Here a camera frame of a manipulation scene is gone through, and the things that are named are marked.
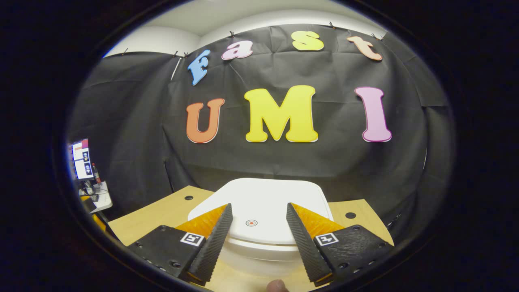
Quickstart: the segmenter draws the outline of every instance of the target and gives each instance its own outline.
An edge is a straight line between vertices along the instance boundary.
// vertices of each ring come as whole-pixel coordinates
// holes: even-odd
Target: screw hole
[[[176,261],[170,261],[169,264],[174,268],[180,268],[182,265]]]

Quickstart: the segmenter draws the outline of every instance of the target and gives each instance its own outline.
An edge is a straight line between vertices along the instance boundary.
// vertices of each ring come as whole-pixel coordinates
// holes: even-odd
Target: white lid
[[[240,178],[228,182],[196,206],[187,219],[191,220],[231,203],[231,238],[253,243],[295,245],[286,221],[286,205],[289,202],[333,220],[326,198],[315,183],[255,178]]]

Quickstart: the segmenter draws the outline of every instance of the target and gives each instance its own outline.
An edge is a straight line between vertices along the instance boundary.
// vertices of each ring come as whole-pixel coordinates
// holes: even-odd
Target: white wall
[[[151,51],[178,54],[183,56],[184,52],[190,53],[198,48],[200,36],[164,26],[144,26],[136,29],[123,38],[106,55],[120,54],[126,52]]]
[[[335,27],[351,29],[368,35],[374,33],[375,36],[379,37],[386,34],[386,31],[381,28],[347,16],[315,10],[280,10],[256,14],[221,26],[214,31],[202,36],[200,42],[198,43],[198,48],[217,41],[221,38],[230,36],[229,31],[232,31],[236,34],[243,31],[280,24],[310,23],[329,25],[330,21]]]

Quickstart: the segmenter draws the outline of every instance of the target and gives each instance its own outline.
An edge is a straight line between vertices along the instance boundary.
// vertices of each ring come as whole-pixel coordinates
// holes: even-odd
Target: bottle
[[[99,172],[97,171],[97,167],[95,163],[92,163],[92,173],[94,174],[95,181],[101,186],[101,178],[99,177]]]

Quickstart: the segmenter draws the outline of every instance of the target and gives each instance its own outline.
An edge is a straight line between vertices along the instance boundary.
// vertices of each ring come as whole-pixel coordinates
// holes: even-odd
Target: white container
[[[195,207],[188,220],[231,203],[233,223],[218,260],[257,276],[283,276],[303,264],[286,221],[289,202],[333,220],[315,183],[253,178],[228,182]]]

